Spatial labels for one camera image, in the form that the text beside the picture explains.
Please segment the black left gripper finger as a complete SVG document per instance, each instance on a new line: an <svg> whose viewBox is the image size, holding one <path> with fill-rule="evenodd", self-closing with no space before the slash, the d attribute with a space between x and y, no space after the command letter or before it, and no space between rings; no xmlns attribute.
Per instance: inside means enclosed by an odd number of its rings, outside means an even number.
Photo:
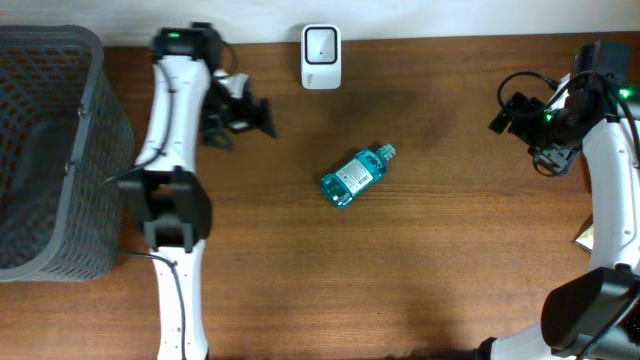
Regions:
<svg viewBox="0 0 640 360"><path fill-rule="evenodd" d="M270 101L266 98L261 99L258 104L257 128L272 138L278 137L273 120L271 104Z"/></svg>
<svg viewBox="0 0 640 360"><path fill-rule="evenodd" d="M202 133L202 141L205 146L218 148L225 151L233 151L234 143L224 128L210 128Z"/></svg>

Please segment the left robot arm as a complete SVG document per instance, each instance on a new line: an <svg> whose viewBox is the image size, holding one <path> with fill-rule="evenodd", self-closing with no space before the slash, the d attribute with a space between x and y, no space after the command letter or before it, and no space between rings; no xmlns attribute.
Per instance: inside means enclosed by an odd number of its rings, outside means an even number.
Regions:
<svg viewBox="0 0 640 360"><path fill-rule="evenodd" d="M201 296L213 204L196 174L199 145L232 150L231 135L276 137L271 106L245 73L223 67L229 45L213 25L164 27L151 44L154 97L144 143L118 188L141 232L157 281L160 359L210 354Z"/></svg>

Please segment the yellow snack bag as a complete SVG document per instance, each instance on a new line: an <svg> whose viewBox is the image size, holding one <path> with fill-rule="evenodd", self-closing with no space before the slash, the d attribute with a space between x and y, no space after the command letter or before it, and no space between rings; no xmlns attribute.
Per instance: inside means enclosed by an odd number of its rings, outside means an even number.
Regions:
<svg viewBox="0 0 640 360"><path fill-rule="evenodd" d="M589 216L581 226L576 238L573 240L573 243L582 250L591 253L593 251L593 237L593 216Z"/></svg>

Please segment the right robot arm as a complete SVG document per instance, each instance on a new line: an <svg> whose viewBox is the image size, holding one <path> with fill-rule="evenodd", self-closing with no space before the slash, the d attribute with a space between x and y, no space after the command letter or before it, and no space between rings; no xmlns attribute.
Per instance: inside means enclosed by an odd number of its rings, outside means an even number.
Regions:
<svg viewBox="0 0 640 360"><path fill-rule="evenodd" d="M639 356L639 89L630 48L597 41L571 72L548 79L547 102L520 92L499 99L489 125L528 146L534 168L566 175L583 155L592 192L593 244L585 274L546 297L538 323L488 338L477 359L636 359Z"/></svg>

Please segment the blue mouthwash bottle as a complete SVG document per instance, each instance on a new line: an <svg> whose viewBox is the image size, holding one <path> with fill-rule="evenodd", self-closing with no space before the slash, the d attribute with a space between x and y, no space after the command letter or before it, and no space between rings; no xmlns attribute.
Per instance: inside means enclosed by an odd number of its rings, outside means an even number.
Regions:
<svg viewBox="0 0 640 360"><path fill-rule="evenodd" d="M325 175L320 188L335 207L346 208L386 176L387 164L395 155L396 149L391 144L375 151L365 148L338 170Z"/></svg>

